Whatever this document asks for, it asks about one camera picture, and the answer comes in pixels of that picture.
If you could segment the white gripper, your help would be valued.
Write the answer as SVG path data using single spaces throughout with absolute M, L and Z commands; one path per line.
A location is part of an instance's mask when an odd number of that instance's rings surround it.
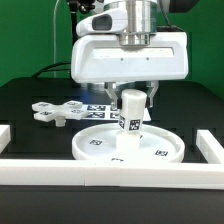
M 77 83 L 104 82 L 113 109 L 121 108 L 113 82 L 147 81 L 146 106 L 152 108 L 158 80 L 184 79 L 187 74 L 184 32 L 158 32 L 148 46 L 121 46 L 117 35 L 87 35 L 72 50 L 72 78 Z

